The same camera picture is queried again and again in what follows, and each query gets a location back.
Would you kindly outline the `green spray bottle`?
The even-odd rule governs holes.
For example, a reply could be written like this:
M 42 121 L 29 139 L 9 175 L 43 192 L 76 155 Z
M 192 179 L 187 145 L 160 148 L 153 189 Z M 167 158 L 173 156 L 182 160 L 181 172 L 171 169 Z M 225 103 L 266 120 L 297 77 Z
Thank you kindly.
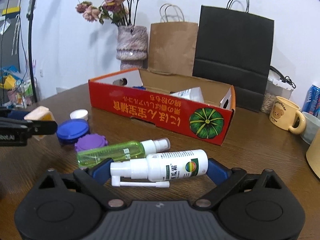
M 79 167 L 92 168 L 103 160 L 111 158 L 115 162 L 145 158 L 149 154 L 162 153 L 170 149 L 168 138 L 146 141 L 128 141 L 101 148 L 85 150 L 76 154 Z

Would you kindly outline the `white nasal spray bottle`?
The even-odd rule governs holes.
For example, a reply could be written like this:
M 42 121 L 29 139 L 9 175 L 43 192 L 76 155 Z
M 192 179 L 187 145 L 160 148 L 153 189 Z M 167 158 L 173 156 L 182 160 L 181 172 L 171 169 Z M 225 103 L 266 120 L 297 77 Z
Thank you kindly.
M 171 180 L 205 175 L 208 157 L 204 150 L 150 154 L 145 158 L 112 163 L 114 187 L 169 187 Z

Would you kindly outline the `white medicine box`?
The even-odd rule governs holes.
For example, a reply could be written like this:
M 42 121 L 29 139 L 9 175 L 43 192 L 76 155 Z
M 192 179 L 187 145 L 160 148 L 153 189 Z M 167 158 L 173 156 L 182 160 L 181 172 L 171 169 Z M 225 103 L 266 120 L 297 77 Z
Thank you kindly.
M 179 92 L 171 92 L 170 95 L 175 96 L 177 98 L 183 98 L 186 100 L 204 103 L 204 99 L 203 99 L 202 91 L 200 87 L 189 88 Z

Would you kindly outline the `blue toothed cap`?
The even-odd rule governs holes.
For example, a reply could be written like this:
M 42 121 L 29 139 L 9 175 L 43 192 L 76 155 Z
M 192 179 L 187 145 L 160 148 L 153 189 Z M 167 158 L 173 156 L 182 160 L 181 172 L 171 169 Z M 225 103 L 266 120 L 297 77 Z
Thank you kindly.
M 143 86 L 133 86 L 132 88 L 146 90 L 146 88 Z

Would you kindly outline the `large blue jar lid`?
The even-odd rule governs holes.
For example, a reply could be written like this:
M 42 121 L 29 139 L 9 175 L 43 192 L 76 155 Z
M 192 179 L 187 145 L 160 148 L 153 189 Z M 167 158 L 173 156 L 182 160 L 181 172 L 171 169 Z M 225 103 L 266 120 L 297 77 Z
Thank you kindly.
M 89 124 L 86 120 L 70 119 L 58 125 L 56 136 L 60 144 L 70 145 L 89 133 Z

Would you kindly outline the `purple toothed cap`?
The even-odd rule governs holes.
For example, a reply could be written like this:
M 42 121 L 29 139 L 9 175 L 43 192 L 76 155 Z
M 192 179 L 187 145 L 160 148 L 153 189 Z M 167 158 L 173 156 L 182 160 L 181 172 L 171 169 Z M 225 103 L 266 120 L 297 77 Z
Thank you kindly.
M 78 141 L 74 144 L 74 147 L 76 152 L 81 152 L 104 147 L 107 145 L 108 141 L 106 140 L 104 135 L 86 134 L 85 136 L 78 139 Z

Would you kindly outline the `small white cap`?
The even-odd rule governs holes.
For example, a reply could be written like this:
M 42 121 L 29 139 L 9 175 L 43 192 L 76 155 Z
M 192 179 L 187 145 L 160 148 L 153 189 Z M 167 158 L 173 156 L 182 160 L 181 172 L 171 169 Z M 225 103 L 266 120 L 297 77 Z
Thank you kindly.
M 70 119 L 82 119 L 82 120 L 88 120 L 88 110 L 86 109 L 77 109 L 70 113 L 69 115 Z

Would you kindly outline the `red pumpkin cardboard box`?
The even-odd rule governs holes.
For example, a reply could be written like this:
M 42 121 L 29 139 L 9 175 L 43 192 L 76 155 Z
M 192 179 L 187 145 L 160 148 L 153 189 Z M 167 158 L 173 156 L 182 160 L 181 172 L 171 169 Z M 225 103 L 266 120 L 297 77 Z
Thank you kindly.
M 92 78 L 88 86 L 92 107 L 215 145 L 223 143 L 235 113 L 234 87 L 199 77 L 133 68 Z M 204 103 L 170 95 L 194 87 Z

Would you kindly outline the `black light stand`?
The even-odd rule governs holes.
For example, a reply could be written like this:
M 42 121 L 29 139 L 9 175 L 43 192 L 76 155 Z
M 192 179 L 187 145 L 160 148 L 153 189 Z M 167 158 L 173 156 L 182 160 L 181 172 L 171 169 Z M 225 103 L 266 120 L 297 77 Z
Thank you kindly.
M 31 88 L 33 91 L 34 102 L 38 102 L 37 91 L 35 86 L 34 71 L 33 71 L 33 56 L 32 56 L 32 31 L 33 31 L 33 19 L 36 0 L 31 0 L 30 9 L 27 12 L 28 20 L 28 63 L 30 72 Z

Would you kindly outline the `yellow bear mug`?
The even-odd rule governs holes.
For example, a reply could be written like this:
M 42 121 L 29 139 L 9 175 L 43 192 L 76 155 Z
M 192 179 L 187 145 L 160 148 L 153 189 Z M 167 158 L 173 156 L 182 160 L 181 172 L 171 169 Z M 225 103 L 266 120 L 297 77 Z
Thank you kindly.
M 293 134 L 302 134 L 306 128 L 306 118 L 294 102 L 276 96 L 269 120 L 272 124 Z

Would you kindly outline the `cream thermos jug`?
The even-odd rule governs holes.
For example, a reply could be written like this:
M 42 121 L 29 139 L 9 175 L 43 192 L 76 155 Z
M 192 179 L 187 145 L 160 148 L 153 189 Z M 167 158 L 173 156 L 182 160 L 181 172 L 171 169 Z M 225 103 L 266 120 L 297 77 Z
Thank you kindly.
M 316 133 L 305 156 L 310 169 L 320 179 L 320 130 Z

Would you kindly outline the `pale green cup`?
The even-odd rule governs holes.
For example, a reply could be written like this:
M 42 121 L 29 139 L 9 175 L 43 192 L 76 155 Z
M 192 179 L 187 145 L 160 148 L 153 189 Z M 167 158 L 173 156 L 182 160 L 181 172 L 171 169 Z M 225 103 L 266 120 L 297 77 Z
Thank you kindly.
M 304 129 L 304 132 L 300 135 L 300 137 L 310 145 L 319 130 L 320 120 L 319 118 L 307 112 L 302 113 L 306 119 L 306 128 Z

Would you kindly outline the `clear food storage container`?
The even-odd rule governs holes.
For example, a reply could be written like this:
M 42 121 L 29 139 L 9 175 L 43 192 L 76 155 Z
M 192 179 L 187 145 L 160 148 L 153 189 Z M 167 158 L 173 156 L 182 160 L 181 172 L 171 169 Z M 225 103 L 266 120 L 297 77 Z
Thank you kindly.
M 295 88 L 296 85 L 289 76 L 284 76 L 275 67 L 270 66 L 266 90 L 260 111 L 270 114 L 276 100 L 276 96 L 282 96 L 289 99 Z

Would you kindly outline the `blue soda can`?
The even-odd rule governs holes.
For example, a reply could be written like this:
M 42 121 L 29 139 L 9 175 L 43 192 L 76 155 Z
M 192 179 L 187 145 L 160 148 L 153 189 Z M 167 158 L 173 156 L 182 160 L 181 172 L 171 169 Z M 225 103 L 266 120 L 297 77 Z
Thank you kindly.
M 306 94 L 302 111 L 319 117 L 319 95 L 320 88 L 312 85 Z

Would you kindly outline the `pink textured vase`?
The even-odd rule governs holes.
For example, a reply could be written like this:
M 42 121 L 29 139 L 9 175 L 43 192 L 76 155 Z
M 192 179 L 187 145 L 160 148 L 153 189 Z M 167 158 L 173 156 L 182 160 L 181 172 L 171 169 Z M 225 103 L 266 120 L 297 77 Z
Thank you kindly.
M 143 68 L 148 58 L 148 33 L 144 26 L 120 26 L 117 36 L 116 59 L 120 70 Z

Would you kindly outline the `black paper bag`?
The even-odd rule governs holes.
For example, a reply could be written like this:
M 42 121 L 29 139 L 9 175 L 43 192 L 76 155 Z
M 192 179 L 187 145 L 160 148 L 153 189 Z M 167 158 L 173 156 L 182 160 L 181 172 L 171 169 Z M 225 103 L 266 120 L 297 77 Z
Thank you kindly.
M 233 85 L 236 105 L 261 109 L 270 71 L 274 21 L 249 13 L 250 0 L 201 7 L 193 76 Z

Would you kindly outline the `brown paper bag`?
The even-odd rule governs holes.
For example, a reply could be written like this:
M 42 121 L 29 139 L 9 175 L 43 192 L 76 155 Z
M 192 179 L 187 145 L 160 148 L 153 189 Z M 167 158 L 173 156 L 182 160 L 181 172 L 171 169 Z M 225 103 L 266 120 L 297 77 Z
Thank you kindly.
M 186 21 L 174 4 L 164 3 L 159 14 L 160 22 L 150 27 L 148 70 L 192 76 L 198 24 Z

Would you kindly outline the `dried pink rose bouquet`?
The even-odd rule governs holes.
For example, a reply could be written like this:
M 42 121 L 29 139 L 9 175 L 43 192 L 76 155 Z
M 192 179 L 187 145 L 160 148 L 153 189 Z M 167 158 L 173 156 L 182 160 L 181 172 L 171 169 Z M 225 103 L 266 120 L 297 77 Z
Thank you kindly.
M 90 1 L 79 2 L 75 9 L 88 22 L 104 24 L 106 20 L 116 26 L 134 26 L 140 0 L 103 0 L 96 7 Z

